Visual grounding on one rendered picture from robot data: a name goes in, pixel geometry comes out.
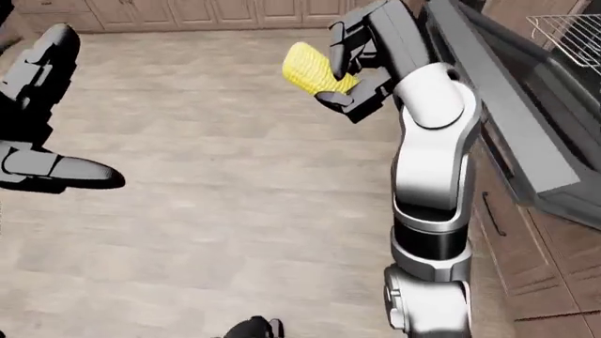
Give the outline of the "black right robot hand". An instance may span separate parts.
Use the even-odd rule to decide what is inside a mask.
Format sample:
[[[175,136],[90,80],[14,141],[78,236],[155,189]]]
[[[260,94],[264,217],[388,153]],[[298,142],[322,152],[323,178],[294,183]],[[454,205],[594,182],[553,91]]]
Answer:
[[[401,0],[377,0],[351,10],[329,30],[329,61],[336,80],[363,69],[377,70],[345,92],[315,94],[319,103],[352,123],[376,112],[400,81],[431,63],[416,20]]]

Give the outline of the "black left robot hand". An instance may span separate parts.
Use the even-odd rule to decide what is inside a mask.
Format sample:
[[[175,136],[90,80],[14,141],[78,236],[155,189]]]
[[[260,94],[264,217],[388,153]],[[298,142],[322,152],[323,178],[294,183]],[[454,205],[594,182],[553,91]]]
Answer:
[[[0,79],[0,188],[62,193],[68,188],[111,190],[126,179],[109,165],[57,154],[44,144],[49,120],[71,84],[81,41],[55,24],[24,50]]]

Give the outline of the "yellow corn cob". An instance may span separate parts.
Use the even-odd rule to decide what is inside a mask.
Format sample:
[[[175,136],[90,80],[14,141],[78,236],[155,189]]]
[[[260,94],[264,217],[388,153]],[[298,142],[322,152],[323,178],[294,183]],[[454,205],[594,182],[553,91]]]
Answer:
[[[318,92],[346,93],[360,81],[350,74],[337,81],[331,72],[329,58],[303,41],[296,42],[288,50],[282,64],[282,74],[291,84],[311,96]]]

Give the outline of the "grey oven door with glass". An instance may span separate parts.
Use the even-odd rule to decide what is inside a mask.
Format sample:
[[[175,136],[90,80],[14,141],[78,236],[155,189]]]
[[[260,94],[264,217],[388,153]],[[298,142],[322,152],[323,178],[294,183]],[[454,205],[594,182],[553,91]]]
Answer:
[[[601,103],[555,58],[459,0],[430,0],[487,111],[484,139],[518,202],[601,230]]]

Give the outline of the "light wooden cabinet row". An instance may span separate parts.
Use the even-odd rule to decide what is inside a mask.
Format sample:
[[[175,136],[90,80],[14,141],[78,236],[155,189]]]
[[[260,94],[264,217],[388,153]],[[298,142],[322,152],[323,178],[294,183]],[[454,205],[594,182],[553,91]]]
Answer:
[[[372,0],[11,0],[36,33],[56,23],[80,33],[327,27]]]

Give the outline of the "brown wooden base cabinet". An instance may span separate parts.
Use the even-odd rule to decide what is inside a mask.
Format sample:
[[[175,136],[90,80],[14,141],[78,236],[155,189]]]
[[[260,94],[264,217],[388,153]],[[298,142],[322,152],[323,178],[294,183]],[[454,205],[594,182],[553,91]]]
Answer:
[[[518,203],[509,185],[514,167],[490,122],[473,154],[475,210],[516,338],[601,338],[601,232]],[[486,213],[484,191],[506,237]]]

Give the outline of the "black robot foot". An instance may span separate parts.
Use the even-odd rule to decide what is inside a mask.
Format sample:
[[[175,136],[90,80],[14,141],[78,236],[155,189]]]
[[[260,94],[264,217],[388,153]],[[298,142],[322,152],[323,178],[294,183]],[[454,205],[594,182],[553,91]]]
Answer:
[[[282,320],[255,315],[233,326],[222,338],[285,338]]]

